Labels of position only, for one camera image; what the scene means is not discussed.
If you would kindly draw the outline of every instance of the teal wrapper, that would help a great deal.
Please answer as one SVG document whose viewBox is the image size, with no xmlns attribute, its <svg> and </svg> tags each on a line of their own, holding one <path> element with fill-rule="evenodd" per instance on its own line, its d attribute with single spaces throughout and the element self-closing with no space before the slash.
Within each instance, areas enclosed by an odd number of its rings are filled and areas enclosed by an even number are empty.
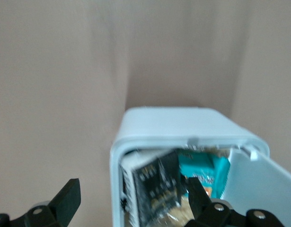
<svg viewBox="0 0 291 227">
<path fill-rule="evenodd" d="M 211 198 L 220 198 L 224 192 L 230 168 L 226 157 L 190 150 L 177 151 L 180 171 L 185 177 L 198 177 Z"/>
</svg>

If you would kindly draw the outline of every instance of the beige surface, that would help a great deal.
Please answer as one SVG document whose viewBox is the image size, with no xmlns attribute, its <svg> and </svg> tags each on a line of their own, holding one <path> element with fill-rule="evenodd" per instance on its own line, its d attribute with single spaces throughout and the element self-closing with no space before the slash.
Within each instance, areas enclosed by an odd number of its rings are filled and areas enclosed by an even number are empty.
<svg viewBox="0 0 291 227">
<path fill-rule="evenodd" d="M 111 226 L 125 108 L 215 108 L 291 171 L 291 1 L 0 1 L 0 212 L 79 177 L 70 226 Z"/>
</svg>

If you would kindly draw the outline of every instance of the beige background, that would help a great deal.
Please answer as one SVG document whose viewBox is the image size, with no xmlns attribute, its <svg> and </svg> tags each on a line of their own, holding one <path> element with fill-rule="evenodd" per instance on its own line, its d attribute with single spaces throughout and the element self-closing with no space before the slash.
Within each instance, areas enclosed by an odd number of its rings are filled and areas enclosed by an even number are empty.
<svg viewBox="0 0 291 227">
<path fill-rule="evenodd" d="M 291 1 L 0 1 L 0 212 L 79 177 L 70 226 L 111 226 L 109 149 L 140 105 L 215 108 L 291 171 Z"/>
</svg>

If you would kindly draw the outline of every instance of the white plastic bin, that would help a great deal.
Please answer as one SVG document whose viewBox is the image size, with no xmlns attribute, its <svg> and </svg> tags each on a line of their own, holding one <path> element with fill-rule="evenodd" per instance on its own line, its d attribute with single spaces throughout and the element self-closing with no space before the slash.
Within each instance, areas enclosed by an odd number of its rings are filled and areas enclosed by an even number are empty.
<svg viewBox="0 0 291 227">
<path fill-rule="evenodd" d="M 110 155 L 113 226 L 124 227 L 120 163 L 127 152 L 193 147 L 231 148 L 223 199 L 242 215 L 263 209 L 291 227 L 291 174 L 269 158 L 267 143 L 219 112 L 197 107 L 138 107 L 125 113 Z"/>
</svg>

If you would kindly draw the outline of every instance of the silver bolt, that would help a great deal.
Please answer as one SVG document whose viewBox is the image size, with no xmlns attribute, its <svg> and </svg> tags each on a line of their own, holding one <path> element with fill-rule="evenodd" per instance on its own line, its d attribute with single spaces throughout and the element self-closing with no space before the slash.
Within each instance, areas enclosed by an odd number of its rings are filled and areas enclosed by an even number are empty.
<svg viewBox="0 0 291 227">
<path fill-rule="evenodd" d="M 38 208 L 38 209 L 35 209 L 33 211 L 33 214 L 40 214 L 42 212 L 42 209 L 41 208 Z"/>
<path fill-rule="evenodd" d="M 259 210 L 254 211 L 254 215 L 259 219 L 265 219 L 265 214 Z"/>
<path fill-rule="evenodd" d="M 220 203 L 216 203 L 214 207 L 218 211 L 223 211 L 224 210 L 224 207 Z"/>
</svg>

